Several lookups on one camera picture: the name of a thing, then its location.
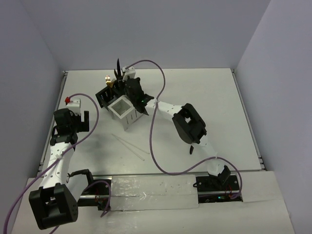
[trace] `plastic wrap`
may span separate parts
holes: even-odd
[[[195,175],[114,176],[111,210],[162,210],[198,207]]]

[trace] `white table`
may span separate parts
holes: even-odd
[[[252,135],[245,117],[239,94],[230,69],[164,69],[166,88],[160,100],[171,104],[192,104],[206,122],[206,129],[214,149],[232,162],[239,170],[261,170]],[[105,76],[114,76],[113,70],[69,71],[58,108],[74,93],[92,96],[103,89]],[[145,93],[156,96],[163,83],[158,69],[137,70]],[[93,104],[81,97],[82,111],[90,111],[90,128],[96,119]],[[149,151],[151,117],[143,116],[127,131],[111,119],[108,111],[100,109],[100,119],[95,132],[76,148],[70,172],[89,169],[93,175],[133,175],[160,173],[151,156],[135,148],[145,161],[134,155],[117,141],[111,133]],[[79,133],[81,139],[86,133]],[[161,167],[169,172],[183,171],[206,158],[204,152],[194,150],[189,155],[189,145],[178,136],[172,122],[156,118],[153,148]],[[49,158],[46,151],[44,168]],[[192,172],[206,172],[202,164]]]
[[[273,172],[242,173],[244,202],[200,204],[186,210],[109,212],[100,218],[96,207],[79,207],[78,220],[62,225],[56,234],[294,234]],[[12,234],[47,234],[39,230],[24,195]]]

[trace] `gray wall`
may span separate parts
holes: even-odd
[[[115,68],[118,57],[235,68],[270,0],[21,2],[62,68],[81,70]]]
[[[236,70],[297,234],[312,231],[312,2],[272,0]]]
[[[34,177],[55,108],[61,71],[18,0],[0,0],[0,227]]]

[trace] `red tip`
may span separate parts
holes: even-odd
[[[69,102],[70,102],[70,98],[69,97],[65,98],[65,103],[68,104]]]

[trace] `wall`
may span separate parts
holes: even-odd
[[[0,31],[2,228],[27,178],[36,175],[58,97],[61,70],[18,0],[0,0]]]
[[[83,70],[115,68],[118,57],[235,68],[270,0],[21,2],[62,68]]]
[[[272,0],[236,75],[297,234],[312,230],[312,2]]]

